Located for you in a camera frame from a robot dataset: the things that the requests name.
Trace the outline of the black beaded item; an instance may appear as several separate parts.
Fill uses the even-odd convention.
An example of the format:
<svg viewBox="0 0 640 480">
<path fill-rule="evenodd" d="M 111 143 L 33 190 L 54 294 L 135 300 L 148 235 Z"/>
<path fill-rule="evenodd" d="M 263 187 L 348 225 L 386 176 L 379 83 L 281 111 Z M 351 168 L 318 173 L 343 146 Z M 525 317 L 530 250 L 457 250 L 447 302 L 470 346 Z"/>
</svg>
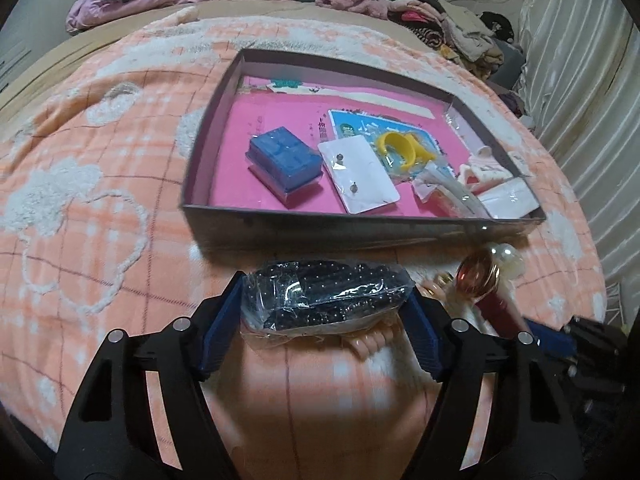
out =
<svg viewBox="0 0 640 480">
<path fill-rule="evenodd" d="M 401 266 L 276 262 L 244 278 L 242 319 L 252 334 L 269 339 L 355 333 L 392 316 L 413 287 Z"/>
</svg>

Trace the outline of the white wardrobe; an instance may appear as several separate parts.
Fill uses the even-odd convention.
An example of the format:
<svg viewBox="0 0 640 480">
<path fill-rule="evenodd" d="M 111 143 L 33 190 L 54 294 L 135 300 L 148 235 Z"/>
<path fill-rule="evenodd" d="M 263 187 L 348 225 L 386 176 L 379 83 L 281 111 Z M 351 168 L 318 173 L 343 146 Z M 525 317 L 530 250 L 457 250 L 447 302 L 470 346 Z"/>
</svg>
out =
<svg viewBox="0 0 640 480">
<path fill-rule="evenodd" d="M 1 29 L 1 90 L 70 35 L 66 16 L 76 0 L 17 0 Z"/>
</svg>

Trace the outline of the cream striped curtain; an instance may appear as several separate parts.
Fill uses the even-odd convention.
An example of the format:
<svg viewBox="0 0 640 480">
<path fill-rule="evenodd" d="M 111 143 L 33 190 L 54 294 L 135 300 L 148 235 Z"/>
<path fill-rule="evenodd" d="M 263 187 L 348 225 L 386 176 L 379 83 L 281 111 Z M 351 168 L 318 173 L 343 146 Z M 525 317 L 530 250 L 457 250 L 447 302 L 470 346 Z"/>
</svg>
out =
<svg viewBox="0 0 640 480">
<path fill-rule="evenodd" d="M 608 296 L 639 311 L 639 29 L 622 0 L 524 0 L 520 89 L 585 214 Z"/>
</svg>

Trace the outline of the white earring card bag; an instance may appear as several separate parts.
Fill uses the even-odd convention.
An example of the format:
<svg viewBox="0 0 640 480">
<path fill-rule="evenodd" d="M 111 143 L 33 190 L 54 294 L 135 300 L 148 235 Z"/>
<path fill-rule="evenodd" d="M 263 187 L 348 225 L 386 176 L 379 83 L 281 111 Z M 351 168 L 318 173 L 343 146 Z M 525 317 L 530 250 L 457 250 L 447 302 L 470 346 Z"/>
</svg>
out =
<svg viewBox="0 0 640 480">
<path fill-rule="evenodd" d="M 363 136 L 322 142 L 318 150 L 349 214 L 363 214 L 400 200 L 398 189 Z"/>
</svg>

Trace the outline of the grey shallow cardboard box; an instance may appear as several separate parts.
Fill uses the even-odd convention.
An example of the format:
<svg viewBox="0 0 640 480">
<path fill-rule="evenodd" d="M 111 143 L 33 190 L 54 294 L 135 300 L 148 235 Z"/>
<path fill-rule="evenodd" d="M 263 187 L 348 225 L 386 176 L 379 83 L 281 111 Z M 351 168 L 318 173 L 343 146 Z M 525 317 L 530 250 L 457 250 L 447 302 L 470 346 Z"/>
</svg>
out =
<svg viewBox="0 0 640 480">
<path fill-rule="evenodd" d="M 501 129 L 487 104 L 420 80 L 244 49 L 206 106 L 180 205 L 206 252 L 523 236 L 546 213 Z"/>
</svg>

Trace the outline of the pink paper box liner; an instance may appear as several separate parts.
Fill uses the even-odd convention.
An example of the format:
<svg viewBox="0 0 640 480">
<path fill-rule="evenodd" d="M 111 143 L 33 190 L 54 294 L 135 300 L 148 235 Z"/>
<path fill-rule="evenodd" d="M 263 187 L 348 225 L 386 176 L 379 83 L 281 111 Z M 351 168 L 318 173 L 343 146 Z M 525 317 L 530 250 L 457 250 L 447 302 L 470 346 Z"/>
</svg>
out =
<svg viewBox="0 0 640 480">
<path fill-rule="evenodd" d="M 450 103 L 396 89 L 319 86 L 244 76 L 220 128 L 209 206 L 349 217 L 448 218 L 439 190 L 414 180 L 429 162 L 457 177 L 476 136 L 450 124 Z"/>
</svg>

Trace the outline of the pink fluffy garment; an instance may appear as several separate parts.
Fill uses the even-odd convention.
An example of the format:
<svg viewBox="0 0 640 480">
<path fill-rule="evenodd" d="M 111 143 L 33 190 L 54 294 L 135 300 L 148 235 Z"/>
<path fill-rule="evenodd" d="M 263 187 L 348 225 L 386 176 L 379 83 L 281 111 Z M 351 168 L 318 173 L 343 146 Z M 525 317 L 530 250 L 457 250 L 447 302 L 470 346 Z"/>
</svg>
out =
<svg viewBox="0 0 640 480">
<path fill-rule="evenodd" d="M 322 8 L 367 15 L 379 20 L 388 19 L 386 0 L 314 0 L 314 3 Z"/>
</svg>

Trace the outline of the red strap wristwatch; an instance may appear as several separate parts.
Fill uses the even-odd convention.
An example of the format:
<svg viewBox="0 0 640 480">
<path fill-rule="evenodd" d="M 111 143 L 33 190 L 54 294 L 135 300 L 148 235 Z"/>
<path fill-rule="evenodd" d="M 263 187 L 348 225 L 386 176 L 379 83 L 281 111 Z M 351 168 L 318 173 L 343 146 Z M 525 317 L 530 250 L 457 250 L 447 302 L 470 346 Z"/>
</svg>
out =
<svg viewBox="0 0 640 480">
<path fill-rule="evenodd" d="M 437 274 L 432 280 L 423 280 L 418 289 L 423 296 L 444 306 L 472 304 L 498 336 L 513 338 L 519 333 L 530 332 L 511 298 L 514 281 L 500 276 L 486 246 L 468 255 L 459 264 L 456 274 Z"/>
</svg>

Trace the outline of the pile of clothes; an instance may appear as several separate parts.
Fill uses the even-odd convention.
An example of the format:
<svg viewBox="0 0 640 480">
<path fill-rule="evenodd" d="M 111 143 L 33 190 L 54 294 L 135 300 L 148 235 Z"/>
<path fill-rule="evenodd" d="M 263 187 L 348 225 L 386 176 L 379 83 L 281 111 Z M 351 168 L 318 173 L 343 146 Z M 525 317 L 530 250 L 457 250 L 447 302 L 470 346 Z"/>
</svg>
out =
<svg viewBox="0 0 640 480">
<path fill-rule="evenodd" d="M 406 6 L 404 10 L 388 10 L 391 21 L 409 29 L 445 60 L 488 84 L 516 117 L 525 115 L 524 103 L 514 91 L 525 55 L 505 16 L 490 11 L 476 14 L 446 0 L 390 2 Z"/>
</svg>

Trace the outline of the blue plastic jewelry case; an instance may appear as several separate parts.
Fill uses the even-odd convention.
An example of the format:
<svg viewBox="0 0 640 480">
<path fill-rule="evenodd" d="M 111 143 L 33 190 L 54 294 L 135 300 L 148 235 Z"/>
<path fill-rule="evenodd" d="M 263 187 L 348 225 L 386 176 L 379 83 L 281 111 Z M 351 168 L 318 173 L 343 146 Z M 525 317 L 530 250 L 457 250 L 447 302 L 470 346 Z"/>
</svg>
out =
<svg viewBox="0 0 640 480">
<path fill-rule="evenodd" d="M 317 192 L 322 158 L 285 127 L 252 136 L 245 157 L 250 172 L 285 207 Z"/>
</svg>

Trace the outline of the tan bed sheet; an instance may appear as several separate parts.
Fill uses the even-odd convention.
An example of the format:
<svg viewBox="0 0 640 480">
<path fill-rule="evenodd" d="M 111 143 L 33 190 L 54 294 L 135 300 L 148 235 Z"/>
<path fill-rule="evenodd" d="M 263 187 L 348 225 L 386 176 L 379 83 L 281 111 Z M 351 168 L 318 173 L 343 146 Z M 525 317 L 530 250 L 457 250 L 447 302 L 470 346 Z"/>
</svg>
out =
<svg viewBox="0 0 640 480">
<path fill-rule="evenodd" d="M 425 52 L 427 46 L 393 22 L 382 21 L 346 11 L 320 8 L 312 3 L 267 0 L 214 0 L 198 3 L 199 18 L 245 18 L 273 16 L 300 18 L 326 24 L 362 26 L 392 37 L 406 47 Z M 112 21 L 64 41 L 43 55 L 1 92 L 1 122 L 9 124 L 17 117 L 32 114 L 32 110 L 50 96 L 52 88 L 78 69 L 87 58 L 108 48 L 122 37 L 152 22 L 182 10 L 184 6 L 168 6 Z"/>
</svg>

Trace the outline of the white packet in box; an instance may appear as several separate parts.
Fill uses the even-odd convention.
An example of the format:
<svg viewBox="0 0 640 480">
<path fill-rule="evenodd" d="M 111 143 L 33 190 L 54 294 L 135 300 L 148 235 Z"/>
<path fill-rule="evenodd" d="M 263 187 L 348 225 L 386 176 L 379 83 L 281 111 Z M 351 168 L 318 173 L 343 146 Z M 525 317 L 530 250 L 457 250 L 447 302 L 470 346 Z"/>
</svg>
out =
<svg viewBox="0 0 640 480">
<path fill-rule="evenodd" d="M 539 207 L 537 197 L 522 178 L 502 182 L 481 192 L 477 198 L 496 220 L 521 219 Z"/>
</svg>

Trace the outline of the clear bag with trinkets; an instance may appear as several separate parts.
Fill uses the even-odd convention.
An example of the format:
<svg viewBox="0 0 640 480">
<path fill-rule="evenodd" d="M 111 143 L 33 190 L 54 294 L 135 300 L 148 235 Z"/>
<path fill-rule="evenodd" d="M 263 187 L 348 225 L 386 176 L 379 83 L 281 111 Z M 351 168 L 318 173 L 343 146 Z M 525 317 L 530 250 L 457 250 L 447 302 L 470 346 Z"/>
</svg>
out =
<svg viewBox="0 0 640 480">
<path fill-rule="evenodd" d="M 432 204 L 450 218 L 489 219 L 482 202 L 448 171 L 428 162 L 411 181 L 422 204 Z"/>
</svg>

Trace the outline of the pink white hair clip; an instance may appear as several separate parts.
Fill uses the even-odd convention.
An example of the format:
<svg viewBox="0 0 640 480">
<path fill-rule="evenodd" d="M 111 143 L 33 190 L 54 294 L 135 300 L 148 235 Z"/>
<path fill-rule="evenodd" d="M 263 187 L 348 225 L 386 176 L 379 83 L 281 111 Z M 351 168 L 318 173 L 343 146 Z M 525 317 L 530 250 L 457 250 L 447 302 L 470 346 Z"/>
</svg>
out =
<svg viewBox="0 0 640 480">
<path fill-rule="evenodd" d="M 512 172 L 495 159 L 489 146 L 483 146 L 472 154 L 460 166 L 458 174 L 458 181 L 473 194 L 483 193 L 512 178 Z"/>
</svg>

